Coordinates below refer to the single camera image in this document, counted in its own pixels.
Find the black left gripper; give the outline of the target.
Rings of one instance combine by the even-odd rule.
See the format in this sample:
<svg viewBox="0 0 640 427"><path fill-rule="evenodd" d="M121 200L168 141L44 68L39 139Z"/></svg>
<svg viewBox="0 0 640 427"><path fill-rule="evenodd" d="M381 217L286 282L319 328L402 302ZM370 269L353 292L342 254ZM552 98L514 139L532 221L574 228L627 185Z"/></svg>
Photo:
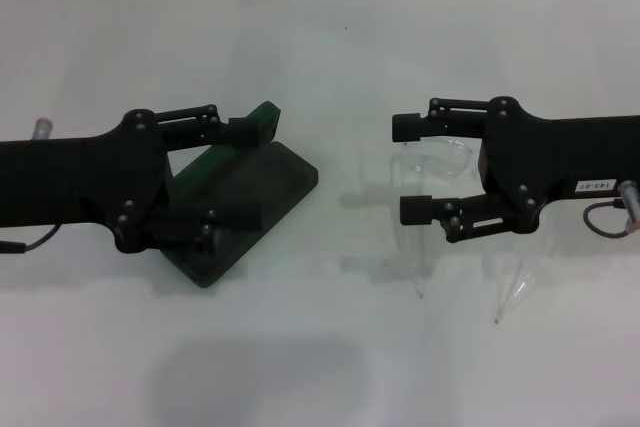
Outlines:
<svg viewBox="0 0 640 427"><path fill-rule="evenodd" d="M6 141L1 145L4 228L94 223L123 253L150 248L149 212L165 198L167 148L156 116L127 113L95 137Z"/></svg>

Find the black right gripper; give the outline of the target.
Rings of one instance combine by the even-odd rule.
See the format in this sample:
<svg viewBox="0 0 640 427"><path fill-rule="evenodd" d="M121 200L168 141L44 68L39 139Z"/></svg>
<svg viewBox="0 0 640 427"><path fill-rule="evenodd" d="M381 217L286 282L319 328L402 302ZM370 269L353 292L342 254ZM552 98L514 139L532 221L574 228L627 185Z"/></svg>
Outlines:
<svg viewBox="0 0 640 427"><path fill-rule="evenodd" d="M481 138L486 193L400 198L400 223L437 221L449 243L537 230L550 203L620 197L628 225L639 227L639 117L544 119L510 97L488 101L432 98L428 112L392 116L392 140Z"/></svg>

